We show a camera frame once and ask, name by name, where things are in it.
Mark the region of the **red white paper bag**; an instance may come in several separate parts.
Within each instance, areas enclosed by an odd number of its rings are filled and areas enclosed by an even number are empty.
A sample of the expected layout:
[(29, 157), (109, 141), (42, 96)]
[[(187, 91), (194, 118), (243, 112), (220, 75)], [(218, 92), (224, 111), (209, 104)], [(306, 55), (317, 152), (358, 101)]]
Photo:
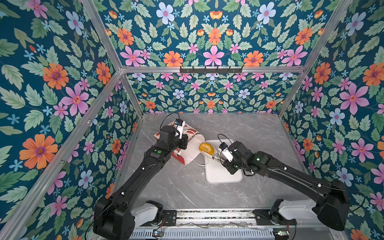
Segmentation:
[(176, 138), (182, 144), (172, 152), (172, 157), (183, 165), (188, 165), (201, 153), (199, 147), (206, 139), (198, 130), (181, 119), (172, 121), (169, 126), (176, 129)]

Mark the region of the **metal tongs with cream tips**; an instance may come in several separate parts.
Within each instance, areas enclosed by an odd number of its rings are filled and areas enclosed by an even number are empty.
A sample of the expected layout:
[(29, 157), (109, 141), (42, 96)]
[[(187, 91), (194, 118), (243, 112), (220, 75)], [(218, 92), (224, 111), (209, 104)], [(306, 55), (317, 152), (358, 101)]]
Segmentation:
[(213, 155), (208, 154), (208, 158), (219, 163), (222, 162), (221, 157), (217, 153), (214, 153)]

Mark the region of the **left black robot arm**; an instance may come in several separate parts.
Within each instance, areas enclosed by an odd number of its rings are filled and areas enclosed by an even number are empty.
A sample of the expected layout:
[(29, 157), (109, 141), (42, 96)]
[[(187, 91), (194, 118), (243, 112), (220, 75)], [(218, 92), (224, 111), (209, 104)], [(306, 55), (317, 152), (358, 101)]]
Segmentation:
[(135, 228), (163, 221), (163, 205), (146, 201), (135, 208), (135, 202), (151, 179), (170, 160), (172, 153), (185, 150), (188, 135), (183, 129), (164, 126), (160, 138), (144, 154), (140, 166), (130, 178), (107, 199), (95, 204), (93, 232), (107, 240), (128, 240)]

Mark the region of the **yellow fake bagel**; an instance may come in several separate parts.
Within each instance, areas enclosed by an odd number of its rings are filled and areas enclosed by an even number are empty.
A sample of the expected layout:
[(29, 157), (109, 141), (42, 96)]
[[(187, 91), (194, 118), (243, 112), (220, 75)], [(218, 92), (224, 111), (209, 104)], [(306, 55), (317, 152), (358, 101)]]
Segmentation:
[(209, 156), (213, 156), (215, 154), (214, 147), (208, 143), (201, 143), (199, 146), (199, 151)]

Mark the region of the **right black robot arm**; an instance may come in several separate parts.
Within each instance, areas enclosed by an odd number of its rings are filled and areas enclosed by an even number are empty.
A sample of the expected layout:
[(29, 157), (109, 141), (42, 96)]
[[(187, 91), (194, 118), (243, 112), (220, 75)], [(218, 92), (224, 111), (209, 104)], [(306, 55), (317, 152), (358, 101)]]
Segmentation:
[(344, 231), (350, 207), (349, 193), (340, 180), (312, 178), (270, 154), (252, 153), (241, 142), (221, 143), (219, 157), (230, 174), (241, 170), (247, 177), (260, 175), (279, 181), (307, 196), (306, 200), (277, 199), (266, 217), (274, 224), (291, 220), (318, 220), (335, 231)]

